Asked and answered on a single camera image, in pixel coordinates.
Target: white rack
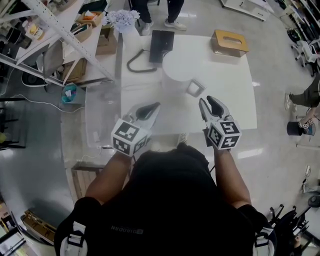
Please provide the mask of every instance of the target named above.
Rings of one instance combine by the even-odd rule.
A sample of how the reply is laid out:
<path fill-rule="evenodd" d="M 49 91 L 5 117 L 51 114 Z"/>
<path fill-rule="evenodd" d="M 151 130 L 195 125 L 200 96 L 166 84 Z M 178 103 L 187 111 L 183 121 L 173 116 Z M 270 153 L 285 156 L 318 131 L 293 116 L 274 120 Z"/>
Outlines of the white rack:
<path fill-rule="evenodd" d="M 9 4 L 12 5 L 15 1 L 16 0 L 11 0 Z M 53 82 L 55 84 L 59 84 L 60 86 L 64 86 L 73 68 L 76 66 L 76 64 L 81 58 L 86 58 L 88 61 L 87 64 L 94 67 L 94 70 L 96 72 L 98 71 L 98 73 L 101 74 L 103 77 L 107 78 L 108 80 L 114 79 L 113 75 L 111 75 L 106 70 L 105 65 L 101 64 L 95 56 L 102 22 L 92 30 L 91 36 L 83 43 L 80 43 L 70 32 L 71 26 L 73 25 L 77 17 L 78 11 L 84 3 L 84 0 L 76 0 L 75 3 L 72 4 L 69 8 L 67 8 L 64 11 L 61 11 L 57 15 L 54 15 L 40 0 L 22 0 L 22 2 L 26 4 L 30 8 L 30 10 L 22 11 L 11 15 L 2 12 L 2 16 L 0 15 L 0 23 L 10 21 L 13 19 L 18 19 L 21 17 L 38 15 L 49 26 L 49 29 L 45 31 L 45 34 L 41 40 L 34 39 L 27 49 L 23 49 L 20 47 L 15 59 L 11 59 L 11 61 L 8 61 L 8 57 L 4 57 L 4 55 L 1 54 L 0 62 L 6 63 L 14 68 L 23 70 L 34 75 L 35 71 L 30 71 L 28 68 L 26 68 L 26 65 L 23 64 L 23 61 L 31 55 L 33 55 L 34 53 L 36 53 L 37 51 L 39 51 L 40 49 L 42 49 L 43 47 L 47 45 L 52 45 L 57 40 L 62 38 L 66 43 L 68 43 L 74 48 L 74 51 L 65 58 L 64 63 L 72 61 L 74 61 L 74 63 L 64 81 L 53 79 L 52 77 L 45 80 L 51 83 Z M 37 77 L 44 78 L 43 74 L 41 74 L 41 72 L 36 72 Z"/>

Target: shoe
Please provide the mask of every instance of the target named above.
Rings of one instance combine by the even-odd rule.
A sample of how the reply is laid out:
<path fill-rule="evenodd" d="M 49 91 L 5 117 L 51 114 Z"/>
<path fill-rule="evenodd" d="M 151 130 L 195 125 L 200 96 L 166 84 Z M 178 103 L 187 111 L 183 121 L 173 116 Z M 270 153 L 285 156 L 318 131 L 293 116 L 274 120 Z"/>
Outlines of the shoe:
<path fill-rule="evenodd" d="M 291 107 L 291 105 L 293 105 L 293 102 L 290 99 L 290 93 L 286 93 L 284 96 L 284 108 L 286 111 L 288 111 Z"/>
<path fill-rule="evenodd" d="M 178 146 L 180 143 L 187 144 L 188 136 L 189 136 L 189 133 L 180 133 L 178 142 L 176 143 L 176 145 Z"/>
<path fill-rule="evenodd" d="M 164 25 L 168 28 L 175 28 L 176 30 L 180 30 L 180 31 L 186 31 L 187 30 L 187 26 L 179 23 L 178 21 L 174 21 L 172 23 L 169 23 L 168 20 L 166 19 L 164 22 Z"/>
<path fill-rule="evenodd" d="M 146 23 L 141 31 L 142 36 L 147 36 L 150 34 L 151 27 L 154 25 L 154 22 L 151 21 L 151 23 Z"/>

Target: metal shelf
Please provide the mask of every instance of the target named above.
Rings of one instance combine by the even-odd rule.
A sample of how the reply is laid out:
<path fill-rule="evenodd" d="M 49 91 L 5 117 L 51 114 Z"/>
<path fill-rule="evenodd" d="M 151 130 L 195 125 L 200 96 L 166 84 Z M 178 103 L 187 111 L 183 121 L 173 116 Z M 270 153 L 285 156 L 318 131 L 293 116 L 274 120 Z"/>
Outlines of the metal shelf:
<path fill-rule="evenodd" d="M 312 13 L 312 11 L 309 9 L 308 4 L 305 2 L 305 0 L 300 0 L 300 2 L 303 4 L 303 6 L 307 9 L 307 11 L 309 12 L 309 14 L 311 15 L 311 17 L 313 18 L 314 22 L 317 24 L 318 28 L 320 29 L 320 25 L 316 19 L 316 17 L 314 16 L 314 14 Z"/>
<path fill-rule="evenodd" d="M 76 2 L 71 5 L 68 9 L 60 12 L 56 18 L 59 20 L 59 23 L 62 27 L 69 31 L 71 26 L 73 25 L 78 11 L 80 10 L 81 6 L 83 5 L 84 0 L 76 0 Z M 53 44 L 61 37 L 57 32 L 50 27 L 47 31 L 44 32 L 44 36 L 41 40 L 34 39 L 31 45 L 27 49 L 19 48 L 15 59 L 17 60 L 17 64 L 23 62 L 26 58 L 40 50 L 41 48 L 45 47 L 48 44 Z"/>
<path fill-rule="evenodd" d="M 314 9 L 316 9 L 316 10 L 317 10 L 317 12 L 318 12 L 318 14 L 320 15 L 320 10 L 319 10 L 319 8 L 317 7 L 317 5 L 314 3 L 314 1 L 309 0 L 309 2 L 311 2 L 311 4 L 312 4 L 313 8 L 314 8 Z"/>
<path fill-rule="evenodd" d="M 86 48 L 91 55 L 96 55 L 96 50 L 97 50 L 97 46 L 98 46 L 98 40 L 99 40 L 102 24 L 103 23 L 101 21 L 98 26 L 96 26 L 92 29 L 92 33 L 89 36 L 89 38 L 87 38 L 85 41 L 83 41 L 81 43 L 82 46 L 84 48 Z M 73 61 L 77 60 L 78 58 L 82 58 L 82 56 L 81 56 L 81 54 L 79 54 L 79 52 L 74 50 L 73 52 L 71 52 L 69 55 L 67 55 L 64 58 L 63 64 L 73 62 Z"/>

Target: black pants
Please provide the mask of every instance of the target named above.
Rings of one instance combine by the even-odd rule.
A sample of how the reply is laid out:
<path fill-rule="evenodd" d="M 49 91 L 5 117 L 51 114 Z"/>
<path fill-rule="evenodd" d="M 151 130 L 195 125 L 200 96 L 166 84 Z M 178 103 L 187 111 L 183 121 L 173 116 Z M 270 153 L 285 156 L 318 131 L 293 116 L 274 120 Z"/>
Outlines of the black pants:
<path fill-rule="evenodd" d="M 140 13 L 140 19 L 145 23 L 151 23 L 151 16 L 148 10 L 148 0 L 131 0 L 132 7 Z M 173 23 L 179 16 L 185 0 L 168 0 L 168 22 Z"/>
<path fill-rule="evenodd" d="M 145 153 L 143 153 L 139 159 L 136 161 L 136 163 L 134 164 L 134 168 L 132 171 L 132 174 L 134 174 L 134 171 L 136 169 L 142 169 L 143 165 L 145 163 L 147 163 L 148 161 L 157 158 L 158 156 L 163 156 L 163 155 L 172 155 L 172 154 L 184 154 L 187 155 L 189 157 L 192 157 L 196 160 L 198 160 L 198 162 L 200 163 L 201 167 L 207 172 L 207 174 L 211 177 L 208 165 L 209 162 L 206 159 L 206 157 L 199 152 L 198 150 L 196 150 L 194 147 L 186 145 L 185 143 L 181 142 L 179 143 L 179 145 L 168 152 L 154 152 L 154 151 L 147 151 Z"/>
<path fill-rule="evenodd" d="M 316 108 L 320 102 L 319 83 L 320 74 L 315 77 L 312 84 L 302 94 L 290 94 L 290 99 L 294 104 L 305 106 L 308 108 Z"/>

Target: clear plastic container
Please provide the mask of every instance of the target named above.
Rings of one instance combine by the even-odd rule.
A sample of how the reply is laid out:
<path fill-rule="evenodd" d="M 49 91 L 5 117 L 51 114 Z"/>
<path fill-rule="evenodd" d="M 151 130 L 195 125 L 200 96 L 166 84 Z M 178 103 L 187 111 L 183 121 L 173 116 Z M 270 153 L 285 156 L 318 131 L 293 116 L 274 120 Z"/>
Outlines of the clear plastic container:
<path fill-rule="evenodd" d="M 25 20 L 22 23 L 22 27 L 24 28 L 27 36 L 31 36 L 37 40 L 41 40 L 45 35 L 45 32 L 42 30 L 42 28 L 34 24 L 32 21 Z"/>
<path fill-rule="evenodd" d="M 90 148 L 111 148 L 111 132 L 121 114 L 120 89 L 114 81 L 86 88 L 85 130 Z"/>

